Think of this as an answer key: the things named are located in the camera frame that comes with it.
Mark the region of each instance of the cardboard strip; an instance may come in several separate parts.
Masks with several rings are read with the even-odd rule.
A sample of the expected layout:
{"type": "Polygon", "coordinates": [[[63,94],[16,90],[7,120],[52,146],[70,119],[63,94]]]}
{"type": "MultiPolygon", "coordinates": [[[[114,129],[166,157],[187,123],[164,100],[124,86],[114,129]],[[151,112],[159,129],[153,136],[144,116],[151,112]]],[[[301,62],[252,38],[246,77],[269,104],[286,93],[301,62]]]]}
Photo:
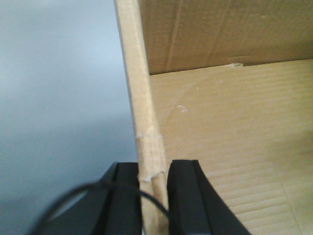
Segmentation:
{"type": "MultiPolygon", "coordinates": [[[[166,208],[166,160],[152,103],[150,78],[137,0],[116,0],[128,90],[133,112],[140,188],[166,208]]],[[[167,234],[166,218],[146,200],[142,213],[147,235],[167,234]]]]}

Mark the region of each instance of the cardboard box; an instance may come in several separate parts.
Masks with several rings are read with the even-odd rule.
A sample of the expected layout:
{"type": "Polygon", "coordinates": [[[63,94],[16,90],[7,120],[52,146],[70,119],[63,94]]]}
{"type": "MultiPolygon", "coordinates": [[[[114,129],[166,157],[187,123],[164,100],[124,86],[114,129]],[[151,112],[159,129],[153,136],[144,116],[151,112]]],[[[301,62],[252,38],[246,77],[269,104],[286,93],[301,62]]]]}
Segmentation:
{"type": "MultiPolygon", "coordinates": [[[[198,159],[253,235],[313,235],[313,1],[116,0],[139,180],[198,159]]],[[[143,200],[147,234],[166,219],[143,200]]]]}

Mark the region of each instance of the brown cardboard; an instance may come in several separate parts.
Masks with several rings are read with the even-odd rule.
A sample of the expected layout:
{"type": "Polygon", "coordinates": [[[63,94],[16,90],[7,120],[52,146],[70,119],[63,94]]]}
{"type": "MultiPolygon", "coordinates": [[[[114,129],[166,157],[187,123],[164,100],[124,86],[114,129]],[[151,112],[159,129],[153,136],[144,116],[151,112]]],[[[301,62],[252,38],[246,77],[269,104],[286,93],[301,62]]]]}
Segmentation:
{"type": "Polygon", "coordinates": [[[311,0],[140,0],[150,74],[313,58],[311,0]]]}
{"type": "Polygon", "coordinates": [[[253,235],[313,235],[313,1],[115,1],[140,188],[167,207],[170,161],[198,159],[253,235]]]}
{"type": "Polygon", "coordinates": [[[253,235],[313,234],[313,60],[151,76],[168,164],[198,159],[253,235]]]}
{"type": "MultiPolygon", "coordinates": [[[[115,4],[133,112],[140,188],[167,207],[164,145],[152,103],[139,6],[136,0],[118,0],[115,4]]],[[[167,233],[167,220],[146,199],[142,200],[142,213],[148,234],[167,233]]]]}

